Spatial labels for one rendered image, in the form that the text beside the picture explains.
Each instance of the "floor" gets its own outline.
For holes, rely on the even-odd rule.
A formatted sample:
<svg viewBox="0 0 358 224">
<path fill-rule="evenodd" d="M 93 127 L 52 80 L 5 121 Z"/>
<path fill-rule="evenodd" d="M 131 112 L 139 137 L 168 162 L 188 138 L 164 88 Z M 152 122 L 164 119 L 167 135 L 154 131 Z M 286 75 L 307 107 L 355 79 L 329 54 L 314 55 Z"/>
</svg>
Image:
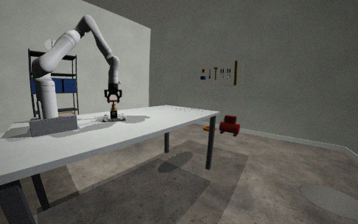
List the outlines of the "floor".
<svg viewBox="0 0 358 224">
<path fill-rule="evenodd" d="M 171 132 L 169 145 L 174 147 L 187 140 L 207 144 L 208 132 L 203 130 L 202 125 L 190 125 Z M 215 132 L 214 146 L 248 156 L 241 178 L 219 224 L 358 223 L 321 209 L 308 201 L 299 190 L 304 184 L 319 184 L 358 200 L 358 163 L 345 153 L 244 133 L 233 137 L 230 133 L 220 134 L 218 129 Z M 82 194 L 163 152 L 164 136 L 159 136 L 69 164 L 66 168 L 74 185 L 68 188 Z M 31 184 L 24 184 L 23 188 L 30 208 L 36 214 L 40 204 L 31 196 L 35 190 Z M 50 201 L 56 197 L 57 195 L 48 195 Z M 6 223 L 1 210 L 0 223 Z"/>
</svg>

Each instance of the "black table leg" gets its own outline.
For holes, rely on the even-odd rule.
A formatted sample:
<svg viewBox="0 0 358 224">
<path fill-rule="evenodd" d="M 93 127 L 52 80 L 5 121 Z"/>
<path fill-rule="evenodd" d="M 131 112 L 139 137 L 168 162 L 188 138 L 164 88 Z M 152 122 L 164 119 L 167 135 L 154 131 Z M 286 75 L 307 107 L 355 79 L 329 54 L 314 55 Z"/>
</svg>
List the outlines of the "black table leg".
<svg viewBox="0 0 358 224">
<path fill-rule="evenodd" d="M 0 206 L 9 224 L 36 224 L 20 181 L 0 186 Z"/>
<path fill-rule="evenodd" d="M 169 133 L 165 133 L 164 135 L 164 144 L 165 144 L 164 152 L 169 153 Z"/>
<path fill-rule="evenodd" d="M 40 201 L 42 211 L 45 211 L 50 208 L 49 200 L 47 200 L 46 192 L 42 184 L 40 174 L 36 174 L 31 176 L 32 182 L 34 183 L 34 187 L 36 190 L 36 194 L 38 195 L 38 200 Z"/>
<path fill-rule="evenodd" d="M 213 157 L 213 145 L 215 134 L 215 120 L 216 116 L 210 118 L 209 140 L 208 140 L 208 154 L 206 156 L 206 169 L 211 168 L 211 158 Z"/>
</svg>

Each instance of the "wall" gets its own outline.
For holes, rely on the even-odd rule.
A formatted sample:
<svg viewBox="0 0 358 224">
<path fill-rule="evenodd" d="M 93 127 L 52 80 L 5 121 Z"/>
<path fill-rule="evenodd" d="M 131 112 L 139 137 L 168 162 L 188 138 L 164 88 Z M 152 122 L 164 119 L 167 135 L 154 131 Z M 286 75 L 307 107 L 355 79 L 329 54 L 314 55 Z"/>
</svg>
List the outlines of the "wall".
<svg viewBox="0 0 358 224">
<path fill-rule="evenodd" d="M 114 55 L 119 58 L 118 109 L 149 106 L 150 29 L 84 1 L 0 1 L 0 133 L 32 114 L 27 50 L 45 52 L 47 39 L 57 40 L 91 15 Z M 78 57 L 80 114 L 109 111 L 104 96 L 108 69 L 92 33 L 69 52 Z M 69 69 L 61 62 L 55 72 Z M 59 108 L 72 107 L 72 94 L 58 94 Z"/>
<path fill-rule="evenodd" d="M 150 106 L 237 116 L 244 129 L 358 153 L 358 27 L 352 1 L 225 1 L 152 28 Z M 201 69 L 244 61 L 238 86 Z"/>
</svg>

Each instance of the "table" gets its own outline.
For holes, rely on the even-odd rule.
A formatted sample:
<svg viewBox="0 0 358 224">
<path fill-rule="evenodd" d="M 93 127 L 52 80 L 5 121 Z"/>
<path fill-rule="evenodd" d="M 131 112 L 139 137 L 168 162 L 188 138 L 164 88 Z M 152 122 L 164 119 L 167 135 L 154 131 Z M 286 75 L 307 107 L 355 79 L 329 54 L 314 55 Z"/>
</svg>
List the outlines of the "table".
<svg viewBox="0 0 358 224">
<path fill-rule="evenodd" d="M 77 130 L 31 137 L 28 122 L 10 126 L 0 139 L 0 206 L 9 224 L 35 220 L 21 188 L 22 178 L 32 177 L 42 209 L 50 208 L 40 174 L 95 155 L 117 150 L 164 134 L 169 152 L 169 132 L 210 119 L 206 169 L 211 168 L 214 127 L 219 111 L 162 105 L 118 111 L 126 121 L 101 122 L 105 114 L 77 116 Z"/>
</svg>

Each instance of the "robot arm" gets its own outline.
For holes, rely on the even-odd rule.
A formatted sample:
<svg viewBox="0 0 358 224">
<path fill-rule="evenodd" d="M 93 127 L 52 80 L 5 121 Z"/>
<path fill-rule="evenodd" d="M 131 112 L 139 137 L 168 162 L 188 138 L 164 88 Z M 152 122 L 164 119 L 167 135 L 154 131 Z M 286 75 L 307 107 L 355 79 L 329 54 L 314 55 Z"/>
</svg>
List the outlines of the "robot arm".
<svg viewBox="0 0 358 224">
<path fill-rule="evenodd" d="M 94 19 L 90 15 L 85 15 L 73 30 L 61 35 L 46 54 L 32 62 L 32 76 L 35 81 L 36 95 L 41 102 L 45 119 L 58 117 L 55 83 L 51 79 L 51 72 L 56 69 L 62 58 L 76 46 L 81 37 L 90 31 L 93 32 L 96 44 L 110 66 L 108 90 L 105 90 L 105 97 L 107 97 L 108 102 L 111 94 L 117 96 L 117 102 L 122 97 L 122 91 L 118 90 L 118 84 L 120 84 L 118 81 L 119 59 L 117 56 L 113 56 Z"/>
</svg>

